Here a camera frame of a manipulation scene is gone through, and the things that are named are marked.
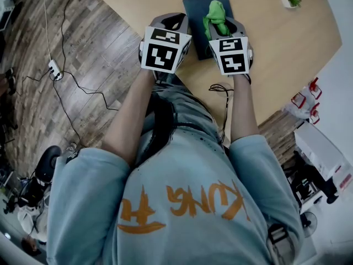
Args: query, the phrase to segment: white power adapter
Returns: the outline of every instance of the white power adapter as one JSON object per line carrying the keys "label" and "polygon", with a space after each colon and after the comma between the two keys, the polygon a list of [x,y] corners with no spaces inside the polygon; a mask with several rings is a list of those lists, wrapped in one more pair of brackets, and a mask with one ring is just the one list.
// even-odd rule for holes
{"label": "white power adapter", "polygon": [[54,59],[49,62],[49,69],[50,73],[54,75],[54,81],[62,79],[63,75]]}

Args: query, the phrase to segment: wooden floor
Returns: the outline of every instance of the wooden floor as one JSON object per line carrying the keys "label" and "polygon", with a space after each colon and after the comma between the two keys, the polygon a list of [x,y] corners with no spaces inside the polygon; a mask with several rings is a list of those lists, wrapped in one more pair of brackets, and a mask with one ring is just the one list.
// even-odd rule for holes
{"label": "wooden floor", "polygon": [[[62,67],[60,25],[68,0],[46,1],[51,56]],[[21,87],[25,76],[39,79],[48,70],[49,53],[43,0],[16,0],[19,2],[23,2],[22,11],[4,32],[7,46],[0,72],[15,67],[17,90],[22,94],[12,96],[19,128],[8,135],[15,140],[6,151],[18,174],[25,175],[34,170],[47,147],[59,145],[64,149],[70,141],[78,142],[78,137],[48,76],[40,83],[26,79]],[[102,91],[109,107],[119,108],[139,70],[140,37],[102,0],[71,0],[63,33],[65,70],[75,75],[80,86]],[[99,146],[115,112],[105,109],[101,96],[84,94],[69,74],[55,86],[83,144]],[[277,112],[260,127],[281,163],[292,156],[292,131],[300,123]]]}

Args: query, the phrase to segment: wooden table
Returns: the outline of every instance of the wooden table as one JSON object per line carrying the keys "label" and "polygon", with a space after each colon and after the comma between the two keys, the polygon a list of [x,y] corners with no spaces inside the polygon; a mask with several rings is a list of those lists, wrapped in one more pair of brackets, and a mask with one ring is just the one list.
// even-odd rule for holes
{"label": "wooden table", "polygon": [[[185,13],[182,0],[104,1],[140,36],[154,17]],[[303,0],[298,9],[284,8],[281,0],[230,2],[235,19],[244,24],[254,48],[250,75],[256,120],[260,124],[315,77],[337,52],[341,39],[327,0]],[[194,47],[177,75],[221,125],[226,99],[208,88],[218,82],[233,86],[232,79],[221,76],[214,60],[199,61]],[[226,130],[229,135],[229,124]]]}

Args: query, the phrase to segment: white pot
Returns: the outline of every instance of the white pot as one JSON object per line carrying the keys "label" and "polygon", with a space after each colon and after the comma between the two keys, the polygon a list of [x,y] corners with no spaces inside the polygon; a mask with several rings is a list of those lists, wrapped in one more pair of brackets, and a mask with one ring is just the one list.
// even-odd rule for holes
{"label": "white pot", "polygon": [[289,0],[282,0],[283,6],[285,6],[286,8],[297,8],[297,7],[293,7],[291,5],[291,2],[289,2]]}

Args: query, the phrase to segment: light blue sweatshirt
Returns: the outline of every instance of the light blue sweatshirt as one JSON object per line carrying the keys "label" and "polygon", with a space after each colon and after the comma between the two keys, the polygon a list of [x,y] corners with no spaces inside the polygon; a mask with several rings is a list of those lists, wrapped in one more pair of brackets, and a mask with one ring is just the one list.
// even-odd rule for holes
{"label": "light blue sweatshirt", "polygon": [[235,141],[228,158],[214,136],[187,127],[137,169],[94,148],[58,160],[48,223],[49,264],[270,264],[269,225],[283,224],[296,252],[303,240],[264,137]]}

